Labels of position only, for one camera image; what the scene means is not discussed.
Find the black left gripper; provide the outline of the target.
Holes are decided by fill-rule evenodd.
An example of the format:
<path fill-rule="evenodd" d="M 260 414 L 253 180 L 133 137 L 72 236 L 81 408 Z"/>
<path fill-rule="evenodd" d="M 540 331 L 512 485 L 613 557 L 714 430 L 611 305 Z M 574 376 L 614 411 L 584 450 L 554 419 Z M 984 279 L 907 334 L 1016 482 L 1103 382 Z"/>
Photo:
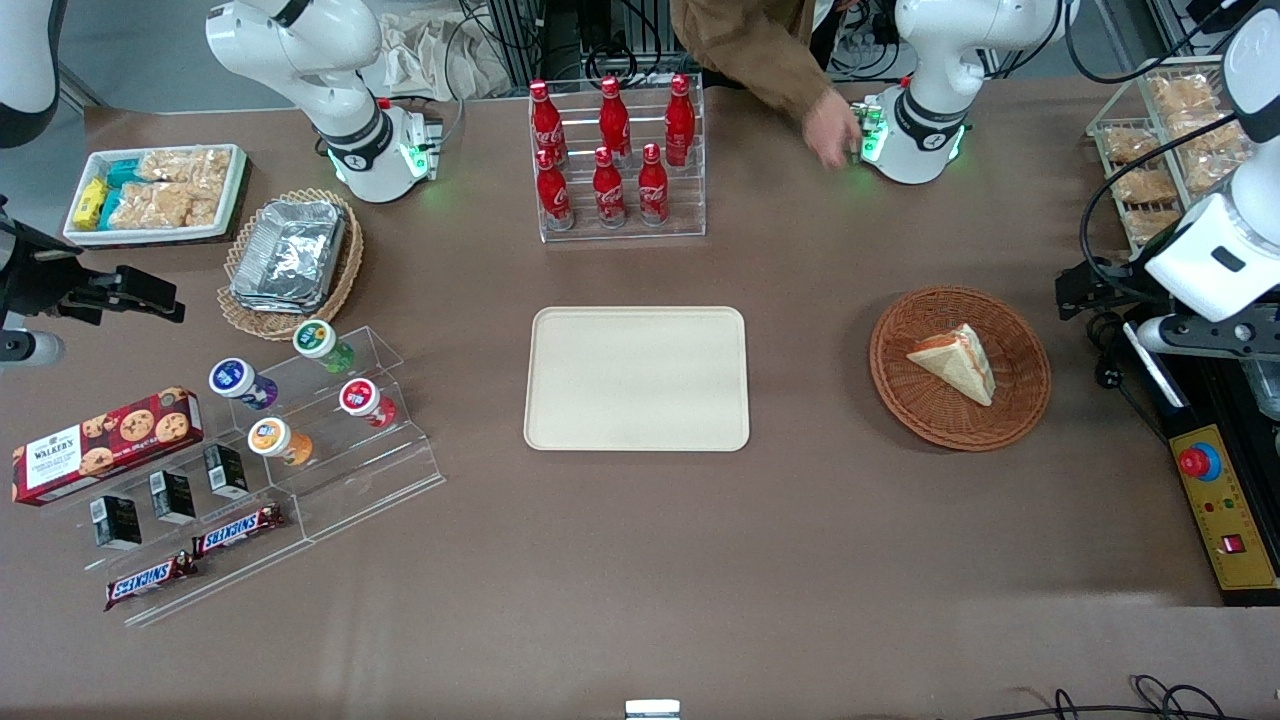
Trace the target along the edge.
<path fill-rule="evenodd" d="M 1059 320 L 1069 322 L 1093 309 L 1152 304 L 1153 295 L 1149 282 L 1134 263 L 1096 260 L 1094 270 L 1089 264 L 1078 264 L 1059 273 L 1055 302 Z"/>

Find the bare person hand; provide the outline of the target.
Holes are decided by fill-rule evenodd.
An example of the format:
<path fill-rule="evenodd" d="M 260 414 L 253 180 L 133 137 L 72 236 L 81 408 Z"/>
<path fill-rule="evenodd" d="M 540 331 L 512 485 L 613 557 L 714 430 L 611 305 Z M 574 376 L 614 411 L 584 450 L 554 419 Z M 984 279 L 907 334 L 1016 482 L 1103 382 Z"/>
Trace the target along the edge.
<path fill-rule="evenodd" d="M 861 151 L 860 120 L 835 88 L 826 88 L 801 120 L 803 137 L 820 164 L 829 170 L 845 168 Z"/>

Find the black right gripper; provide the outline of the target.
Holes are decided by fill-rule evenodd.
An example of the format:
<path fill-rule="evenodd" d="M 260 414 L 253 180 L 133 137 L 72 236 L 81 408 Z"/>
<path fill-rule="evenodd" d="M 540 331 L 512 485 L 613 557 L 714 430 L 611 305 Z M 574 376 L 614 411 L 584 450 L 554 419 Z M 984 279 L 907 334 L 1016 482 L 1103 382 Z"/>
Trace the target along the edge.
<path fill-rule="evenodd" d="M 20 222 L 3 223 L 1 301 L 5 313 L 63 316 L 101 325 L 118 283 L 118 310 L 183 323 L 175 284 L 133 266 L 118 272 L 81 265 L 82 250 Z"/>

